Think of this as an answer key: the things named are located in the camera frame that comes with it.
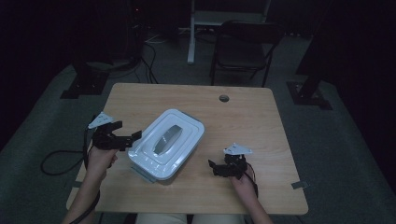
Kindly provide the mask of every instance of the person's hand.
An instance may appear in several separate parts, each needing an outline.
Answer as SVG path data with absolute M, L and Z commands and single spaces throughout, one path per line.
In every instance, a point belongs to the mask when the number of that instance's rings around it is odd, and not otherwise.
M 251 178 L 253 178 L 253 170 L 250 168 L 249 165 L 247 166 L 246 173 Z M 241 199 L 244 206 L 249 206 L 258 201 L 253 184 L 245 174 L 243 174 L 240 179 L 237 179 L 235 176 L 230 176 L 229 178 L 231 183 L 233 184 L 233 188 L 235 189 L 239 199 Z
M 86 176 L 97 181 L 102 181 L 106 177 L 106 170 L 116 159 L 118 149 L 101 150 L 92 147 L 89 152 L 89 162 Z

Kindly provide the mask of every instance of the white plastic box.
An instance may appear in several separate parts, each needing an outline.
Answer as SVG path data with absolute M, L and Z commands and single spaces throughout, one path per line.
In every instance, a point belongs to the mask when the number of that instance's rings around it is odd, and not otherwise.
M 204 132 L 204 124 L 198 119 L 168 109 L 128 150 L 132 168 L 151 183 L 169 180 L 195 150 Z

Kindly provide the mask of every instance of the forearm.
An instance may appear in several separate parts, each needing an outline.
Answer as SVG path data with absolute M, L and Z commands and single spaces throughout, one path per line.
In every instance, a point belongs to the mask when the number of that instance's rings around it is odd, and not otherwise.
M 271 218 L 258 200 L 245 204 L 245 207 L 253 219 L 254 224 L 273 224 Z
M 76 198 L 62 223 L 70 223 L 88 210 L 99 192 L 100 184 L 101 180 L 90 179 L 88 176 L 84 178 Z M 92 211 L 80 223 L 93 223 L 93 217 L 94 212 Z

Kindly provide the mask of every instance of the chair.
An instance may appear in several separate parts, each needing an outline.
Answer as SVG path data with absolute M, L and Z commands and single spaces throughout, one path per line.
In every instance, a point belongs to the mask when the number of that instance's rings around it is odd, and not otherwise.
M 268 76 L 273 51 L 284 35 L 276 23 L 226 21 L 218 29 L 210 76 L 215 83 L 217 65 L 225 70 L 252 72 L 250 79 L 265 69 L 262 87 Z

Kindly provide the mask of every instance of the gray carpet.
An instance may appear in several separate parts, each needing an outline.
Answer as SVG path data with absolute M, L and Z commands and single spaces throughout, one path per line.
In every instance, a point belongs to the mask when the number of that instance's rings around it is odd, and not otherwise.
M 178 43 L 152 43 L 156 49 L 153 73 L 160 83 L 209 85 L 213 45 L 197 42 L 195 64 L 187 64 L 187 38 Z M 309 40 L 285 37 L 275 51 L 266 87 L 276 103 L 290 142 L 300 178 L 309 183 L 305 196 L 309 212 L 300 217 L 273 216 L 275 223 L 396 223 L 396 197 L 381 175 L 359 130 L 348 115 L 336 89 L 321 83 L 320 90 L 333 110 L 295 105 L 287 81 L 304 81 L 296 68 Z M 153 51 L 144 48 L 151 62 Z M 40 162 L 51 151 L 80 150 L 83 131 L 99 113 L 117 82 L 147 82 L 143 65 L 135 71 L 112 73 L 100 96 L 61 100 L 75 77 L 66 67 L 49 84 L 29 117 L 0 154 L 0 222 L 59 223 L 78 168 L 65 175 L 49 176 Z M 216 85 L 260 87 L 263 73 L 248 76 L 219 75 Z M 46 163 L 52 172 L 74 164 L 79 154 L 63 154 Z M 102 223 L 122 223 L 126 214 L 104 214 Z

